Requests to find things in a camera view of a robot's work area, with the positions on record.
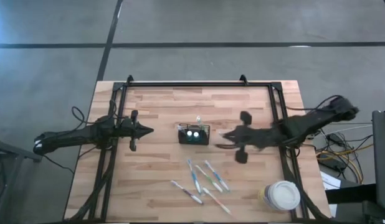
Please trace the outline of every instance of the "blue toothbrush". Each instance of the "blue toothbrush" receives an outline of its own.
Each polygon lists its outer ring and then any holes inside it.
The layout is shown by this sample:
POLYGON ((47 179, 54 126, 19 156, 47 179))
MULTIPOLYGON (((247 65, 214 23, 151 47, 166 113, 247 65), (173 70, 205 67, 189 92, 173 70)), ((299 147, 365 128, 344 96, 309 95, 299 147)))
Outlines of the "blue toothbrush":
POLYGON ((218 181, 220 182, 221 185, 223 185, 223 187, 227 190, 227 191, 230 191, 229 187, 227 186, 227 184, 220 178, 219 174, 216 173, 216 171, 212 168, 212 166, 210 165, 210 163, 208 161, 205 161, 205 164, 206 166, 213 172, 213 174, 215 175, 215 177, 218 179, 218 181))
POLYGON ((193 167, 191 166, 191 160, 188 159, 187 163, 188 163, 188 166, 190 167, 191 175, 192 175, 192 179, 194 181, 195 187, 197 188, 198 193, 201 194, 201 188, 199 187, 199 182, 198 182, 198 179, 197 179, 197 175, 195 174, 195 172, 193 171, 193 167))

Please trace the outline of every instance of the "cable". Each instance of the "cable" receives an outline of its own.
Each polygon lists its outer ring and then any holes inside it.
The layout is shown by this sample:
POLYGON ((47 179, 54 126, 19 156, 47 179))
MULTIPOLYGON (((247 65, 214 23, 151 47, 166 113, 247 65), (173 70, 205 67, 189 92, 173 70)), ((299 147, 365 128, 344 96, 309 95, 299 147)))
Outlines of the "cable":
POLYGON ((370 138, 370 137, 372 137, 373 135, 372 134, 370 134, 369 136, 366 136, 366 137, 364 137, 364 138, 362 138, 362 139, 355 139, 355 140, 344 140, 344 142, 352 142, 352 141, 363 141, 363 140, 366 140, 367 138, 370 138))
POLYGON ((362 183, 363 183, 363 181, 364 181, 364 174, 363 174, 363 170, 361 169, 361 164, 360 164, 360 161, 359 161, 359 158, 358 158, 358 155, 357 155, 357 153, 354 153, 354 156, 355 156, 355 158, 356 158, 356 161, 357 161, 357 165, 359 165, 359 170, 360 170, 360 174, 361 174, 361 183, 360 183, 360 184, 362 184, 362 183))
MULTIPOLYGON (((344 161, 344 160, 341 158, 341 156, 337 156, 337 157, 338 157, 339 160, 341 160, 341 161, 343 162, 343 164, 345 165, 345 167, 349 168, 349 170, 352 172, 352 174, 354 175, 354 179, 356 180, 356 183, 359 183, 360 179, 358 178, 358 176, 356 175, 356 173, 354 172, 354 170, 349 166, 349 163, 352 164, 352 162, 346 162, 346 161, 344 161)), ((340 171, 340 173, 342 173, 343 178, 345 178, 345 180, 346 180, 345 174, 344 174, 342 171, 340 171)))
POLYGON ((62 166, 62 165, 60 165, 60 164, 54 162, 52 159, 48 158, 46 155, 43 155, 43 157, 45 157, 47 160, 49 160, 49 161, 52 162, 53 164, 55 164, 55 165, 57 165, 57 166, 59 166, 59 167, 61 167, 61 168, 63 168, 63 169, 69 170, 73 175, 75 175, 75 172, 72 171, 72 169, 70 169, 70 168, 68 168, 68 167, 64 167, 64 166, 62 166))
MULTIPOLYGON (((340 156, 340 155, 347 155, 347 154, 351 154, 351 153, 354 153, 354 152, 359 151, 359 150, 367 149, 367 148, 373 146, 374 144, 369 144, 369 145, 364 146, 364 147, 361 147, 361 146, 362 146, 362 145, 363 145, 363 144, 364 144, 364 143, 365 143, 371 136, 372 136, 372 135, 367 136, 367 137, 364 139, 364 141, 357 147, 357 149, 347 150, 347 151, 343 151, 343 152, 334 152, 333 154, 336 154, 336 155, 338 155, 338 156, 340 156)), ((316 154, 316 156, 318 156, 318 155, 321 154, 321 153, 327 154, 327 152, 319 152, 318 154, 316 154)), ((327 160, 327 159, 333 159, 333 158, 335 158, 335 156, 329 157, 329 158, 324 158, 324 159, 321 159, 321 160, 327 160)))
POLYGON ((315 149, 315 151, 317 151, 317 147, 315 145, 312 145, 312 144, 302 144, 302 146, 311 146, 315 149))
POLYGON ((337 130, 337 131, 332 131, 330 133, 326 133, 324 134, 325 136, 329 135, 329 134, 333 134, 333 133, 339 133, 339 132, 342 132, 342 131, 348 131, 348 130, 353 130, 353 129, 358 129, 358 128, 368 128, 368 127, 372 127, 373 125, 365 125, 365 126, 358 126, 358 127, 354 127, 354 128, 346 128, 346 129, 342 129, 342 130, 337 130))
POLYGON ((328 97, 327 99, 323 100, 319 105, 317 105, 315 108, 291 108, 289 106, 286 106, 286 108, 290 109, 290 110, 310 110, 310 111, 314 111, 314 110, 317 110, 317 111, 333 111, 333 110, 323 110, 323 109, 318 109, 323 103, 325 103, 327 100, 330 100, 332 98, 336 98, 336 97, 342 97, 341 95, 333 95, 333 96, 330 96, 328 97))
POLYGON ((78 156, 78 159, 80 159, 83 155, 85 155, 86 153, 92 151, 92 150, 95 149, 95 148, 97 148, 97 146, 94 146, 94 147, 92 147, 91 149, 85 151, 84 153, 82 153, 81 155, 78 156))
MULTIPOLYGON (((298 149, 298 153, 297 153, 297 155, 296 155, 295 157, 298 157, 298 156, 300 155, 300 148, 293 149, 293 148, 288 147, 287 149, 289 149, 289 151, 298 149)), ((287 153, 287 152, 285 152, 285 155, 286 155, 288 158, 290 158, 290 159, 292 158, 291 156, 288 156, 288 153, 287 153)))
POLYGON ((108 115, 108 118, 103 120, 103 121, 95 121, 95 122, 88 122, 88 121, 85 121, 85 115, 82 113, 82 111, 77 107, 77 106, 73 106, 71 108, 71 112, 72 112, 72 115, 78 120, 80 121, 80 125, 85 123, 85 124, 97 124, 97 123, 103 123, 103 122, 106 122, 108 121, 109 119, 111 119, 115 114, 116 114, 116 102, 114 100, 110 100, 110 103, 113 103, 114 107, 113 107, 113 111, 112 111, 112 114, 109 116, 108 115), (80 115, 82 115, 82 118, 79 118, 76 114, 75 114, 75 110, 79 112, 80 115))
POLYGON ((330 125, 349 125, 349 124, 372 124, 372 122, 356 122, 356 123, 341 123, 341 122, 332 122, 330 125))
MULTIPOLYGON (((321 133, 323 134, 323 136, 324 136, 324 138, 325 138, 326 146, 324 147, 325 149, 323 148, 323 150, 321 150, 321 152, 317 153, 316 156, 318 156, 318 155, 321 154, 321 153, 326 153, 326 152, 329 153, 329 154, 335 155, 335 156, 333 156, 332 158, 338 157, 338 159, 342 161, 342 163, 345 165, 345 167, 349 168, 349 170, 352 172, 352 174, 354 175, 354 178, 355 178, 356 182, 359 183, 360 180, 359 180, 358 176, 356 175, 356 173, 354 172, 354 170, 349 166, 350 160, 348 159, 348 162, 346 162, 346 161, 344 161, 344 160, 341 158, 341 156, 337 155, 337 152, 334 152, 334 151, 331 149, 331 147, 330 147, 330 146, 331 146, 331 145, 330 145, 330 142, 329 142, 328 139, 326 138, 326 136, 325 136, 325 134, 324 134, 324 130, 323 130, 323 129, 320 129, 320 131, 321 131, 321 133)), ((340 176, 340 175, 342 175, 343 178, 345 178, 345 180, 346 180, 345 174, 343 173, 342 170, 340 170, 339 176, 340 176)))
POLYGON ((326 184, 328 184, 328 185, 330 185, 330 186, 336 187, 337 189, 340 188, 340 187, 337 187, 337 186, 335 186, 335 185, 333 185, 333 184, 328 183, 327 181, 324 181, 324 180, 323 180, 323 182, 326 183, 326 184))
POLYGON ((362 184, 363 183, 363 177, 361 176, 359 169, 357 169, 356 165, 353 162, 351 162, 346 156, 341 156, 341 157, 346 159, 353 166, 354 170, 359 175, 360 184, 362 184))
POLYGON ((310 110, 310 111, 333 111, 333 110, 323 110, 323 109, 316 109, 316 108, 291 108, 289 106, 286 106, 287 109, 290 109, 290 110, 310 110))
MULTIPOLYGON (((368 139, 369 139, 370 137, 368 137, 367 139, 365 139, 359 146, 358 146, 358 148, 360 148, 368 139)), ((361 181, 361 184, 363 183, 363 180, 364 180, 364 174, 363 174, 363 170, 361 169, 361 164, 360 164, 360 161, 359 161, 359 159, 358 159, 358 157, 357 157, 357 155, 356 155, 356 153, 354 154, 355 156, 356 156, 356 160, 357 160, 357 165, 359 165, 359 169, 360 169, 360 173, 361 173, 361 176, 362 176, 362 181, 361 181)))

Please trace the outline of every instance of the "electrical wire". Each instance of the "electrical wire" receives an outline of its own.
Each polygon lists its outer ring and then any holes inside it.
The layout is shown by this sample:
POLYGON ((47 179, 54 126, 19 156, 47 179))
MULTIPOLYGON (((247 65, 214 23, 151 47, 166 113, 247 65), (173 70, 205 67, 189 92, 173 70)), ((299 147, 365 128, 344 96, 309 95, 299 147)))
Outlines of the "electrical wire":
MULTIPOLYGON (((296 150, 296 149, 298 149, 298 153, 297 153, 297 155, 296 155, 295 157, 298 157, 298 156, 300 155, 300 148, 294 149, 294 148, 289 148, 289 147, 288 147, 288 149, 289 149, 289 150, 287 150, 287 151, 289 151, 290 154, 291 154, 291 150, 296 150)), ((288 158, 290 158, 290 159, 292 158, 290 155, 288 155, 287 152, 285 152, 285 155, 286 155, 288 158)))
POLYGON ((328 183, 327 181, 324 181, 324 180, 323 180, 323 183, 326 183, 326 184, 328 184, 328 185, 330 185, 330 186, 336 187, 337 189, 340 188, 340 187, 337 187, 337 186, 335 186, 335 185, 333 185, 333 184, 330 184, 330 183, 328 183))
POLYGON ((286 108, 290 109, 290 110, 310 110, 310 111, 333 111, 333 110, 323 110, 323 109, 318 109, 323 103, 325 103, 327 100, 330 100, 332 98, 336 98, 336 97, 342 97, 341 95, 333 95, 333 96, 330 96, 328 97, 327 99, 323 100, 319 105, 317 105, 315 108, 291 108, 289 106, 286 106, 286 108))
POLYGON ((45 158, 46 158, 48 161, 50 161, 51 163, 53 163, 53 164, 55 164, 55 165, 57 165, 57 166, 59 166, 59 167, 61 167, 61 168, 63 168, 63 169, 69 170, 69 172, 71 172, 73 175, 75 175, 75 172, 72 171, 72 169, 70 169, 69 167, 64 167, 64 166, 60 165, 59 163, 54 162, 52 159, 48 158, 46 155, 43 155, 43 157, 45 157, 45 158))
MULTIPOLYGON (((367 146, 364 146, 364 147, 361 147, 370 137, 372 137, 373 135, 370 135, 370 136, 367 136, 365 139, 364 139, 364 141, 356 148, 356 149, 351 149, 351 150, 347 150, 347 151, 343 151, 343 152, 334 152, 333 154, 336 154, 336 155, 338 155, 338 156, 341 156, 341 155, 347 155, 347 154, 351 154, 351 153, 354 153, 354 152, 356 152, 356 151, 360 151, 360 150, 363 150, 363 149, 367 149, 367 148, 369 148, 369 147, 371 147, 371 146, 373 146, 374 144, 369 144, 369 145, 367 145, 367 146)), ((316 154, 316 156, 318 156, 319 154, 321 154, 321 153, 324 153, 324 154, 326 154, 327 152, 319 152, 318 154, 316 154)), ((327 160, 327 159, 333 159, 333 158, 335 158, 335 156, 334 157, 329 157, 329 158, 324 158, 324 159, 321 159, 321 160, 327 160)))
POLYGON ((339 159, 341 159, 340 157, 342 157, 343 159, 346 159, 348 161, 348 164, 351 164, 354 168, 354 172, 352 170, 353 173, 357 174, 358 175, 358 182, 360 184, 363 183, 363 180, 364 180, 364 175, 363 175, 363 170, 361 168, 361 164, 360 164, 360 161, 358 160, 358 155, 356 154, 356 151, 358 150, 363 150, 363 149, 366 149, 370 146, 372 146, 372 144, 368 145, 368 146, 364 146, 364 147, 361 147, 370 137, 372 137, 373 135, 369 135, 369 136, 366 136, 365 138, 363 139, 357 139, 357 141, 360 141, 360 140, 364 140, 356 149, 352 146, 350 146, 344 136, 344 134, 341 134, 340 133, 340 136, 343 140, 343 142, 345 143, 345 149, 349 148, 350 150, 345 150, 343 152, 334 152, 334 151, 325 151, 325 152, 319 152, 316 154, 316 156, 320 155, 320 154, 327 154, 327 155, 334 155, 334 156, 330 156, 330 157, 327 157, 327 158, 318 158, 319 161, 322 161, 322 160, 328 160, 328 159, 333 159, 335 157, 338 157, 339 159), (349 158, 349 154, 353 153, 357 162, 358 162, 358 166, 359 166, 359 169, 356 167, 356 165, 350 160, 349 158))
POLYGON ((88 121, 85 121, 85 115, 82 113, 82 111, 81 111, 77 106, 71 107, 71 113, 72 113, 72 115, 73 115, 78 121, 80 121, 80 123, 79 123, 75 128, 73 128, 72 130, 66 131, 66 132, 64 132, 64 133, 62 133, 62 134, 59 134, 59 135, 57 135, 57 137, 64 136, 64 135, 70 134, 70 133, 74 133, 76 130, 78 130, 78 128, 81 127, 82 124, 95 124, 95 123, 102 123, 102 122, 108 121, 109 119, 111 119, 111 118, 116 114, 116 113, 115 113, 115 112, 116 112, 116 102, 115 102, 114 100, 110 100, 110 103, 113 103, 113 105, 114 105, 113 113, 111 114, 111 116, 108 117, 108 119, 105 119, 105 120, 99 121, 99 122, 88 122, 88 121), (79 117, 75 114, 75 111, 74 111, 74 110, 78 111, 78 113, 79 113, 80 115, 82 115, 82 118, 79 118, 79 117))
POLYGON ((354 127, 354 128, 346 128, 346 129, 341 129, 341 130, 337 130, 337 131, 332 131, 330 133, 326 133, 324 134, 325 136, 329 135, 329 134, 333 134, 333 133, 339 133, 339 132, 342 132, 342 131, 349 131, 349 130, 353 130, 353 129, 358 129, 358 128, 368 128, 368 127, 372 127, 373 125, 365 125, 365 126, 358 126, 358 127, 354 127))
POLYGON ((355 123, 341 123, 341 122, 332 122, 330 125, 349 125, 349 124, 372 124, 372 122, 355 122, 355 123))
POLYGON ((361 176, 359 169, 356 167, 356 165, 352 161, 350 161, 346 156, 342 155, 341 157, 346 159, 353 166, 354 170, 359 175, 360 184, 362 184, 363 183, 363 176, 361 176))
POLYGON ((81 155, 78 156, 78 159, 80 159, 83 155, 85 155, 86 153, 92 151, 92 150, 95 149, 95 148, 97 148, 97 146, 94 146, 94 147, 92 147, 91 149, 85 151, 84 153, 82 153, 81 155))
MULTIPOLYGON (((322 135, 323 135, 324 138, 325 138, 326 146, 323 147, 323 148, 321 149, 321 152, 317 153, 316 156, 318 156, 319 154, 321 154, 323 151, 326 151, 326 152, 328 152, 329 154, 335 155, 334 157, 337 157, 337 158, 338 158, 338 159, 345 165, 345 168, 347 167, 347 168, 352 172, 352 174, 354 175, 354 178, 355 178, 356 182, 359 183, 360 180, 359 180, 358 176, 356 175, 356 173, 354 172, 354 170, 349 166, 349 162, 346 162, 345 160, 343 160, 343 159, 341 158, 341 156, 339 156, 339 155, 336 154, 337 152, 334 152, 334 151, 332 150, 332 148, 330 147, 331 144, 330 144, 329 140, 326 138, 326 136, 325 136, 325 134, 324 134, 324 130, 323 130, 323 129, 320 129, 320 131, 321 131, 322 135)), ((339 170, 339 173, 340 173, 340 174, 338 175, 338 177, 339 177, 340 175, 342 175, 343 178, 346 179, 345 174, 344 174, 344 172, 343 172, 342 170, 339 170)))

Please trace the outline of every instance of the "white paper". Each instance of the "white paper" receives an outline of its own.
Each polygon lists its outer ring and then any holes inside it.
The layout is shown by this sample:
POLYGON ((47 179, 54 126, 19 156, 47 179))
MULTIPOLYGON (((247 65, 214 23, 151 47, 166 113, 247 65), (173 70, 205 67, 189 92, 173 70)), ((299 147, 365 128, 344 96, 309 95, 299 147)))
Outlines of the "white paper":
MULTIPOLYGON (((320 174, 321 174, 321 178, 323 179, 323 185, 325 190, 339 189, 341 187, 340 179, 332 177, 321 171, 320 171, 320 174)), ((336 208, 337 208, 337 204, 330 205, 330 211, 331 211, 332 217, 335 217, 336 215, 336 208)))

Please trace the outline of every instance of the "black stand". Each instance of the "black stand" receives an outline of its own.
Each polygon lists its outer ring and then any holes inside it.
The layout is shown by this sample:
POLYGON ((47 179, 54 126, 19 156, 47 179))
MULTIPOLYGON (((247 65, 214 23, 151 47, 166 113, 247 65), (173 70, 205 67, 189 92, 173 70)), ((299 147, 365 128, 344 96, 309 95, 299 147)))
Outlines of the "black stand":
POLYGON ((4 213, 6 211, 9 197, 12 194, 12 190, 14 188, 14 185, 17 180, 17 175, 19 172, 19 169, 21 168, 22 161, 24 158, 32 159, 34 162, 40 162, 42 160, 42 156, 39 156, 37 154, 34 154, 33 152, 29 152, 25 149, 20 149, 15 146, 11 146, 9 144, 3 143, 0 141, 0 160, 7 160, 9 158, 9 164, 10 169, 7 169, 3 163, 3 161, 0 161, 1 164, 1 174, 0 179, 2 179, 2 190, 0 191, 0 224, 7 223, 6 217, 4 216, 4 213))
POLYGON ((12 154, 24 156, 25 158, 32 159, 34 162, 40 162, 42 160, 42 156, 40 155, 34 154, 33 152, 29 152, 25 149, 20 149, 18 147, 11 146, 1 141, 0 141, 0 152, 12 153, 12 154))

